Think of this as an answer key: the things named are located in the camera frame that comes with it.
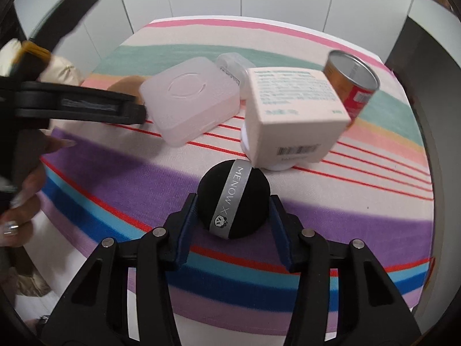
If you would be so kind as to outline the left hand with long nails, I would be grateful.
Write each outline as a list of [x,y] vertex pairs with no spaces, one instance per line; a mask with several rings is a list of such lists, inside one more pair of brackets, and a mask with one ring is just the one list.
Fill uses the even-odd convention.
[[25,245],[34,232],[32,219],[41,210],[38,193],[45,186],[46,171],[42,155],[75,146],[70,139],[54,138],[40,130],[20,134],[15,151],[14,178],[21,180],[9,208],[1,214],[1,246],[17,248]]

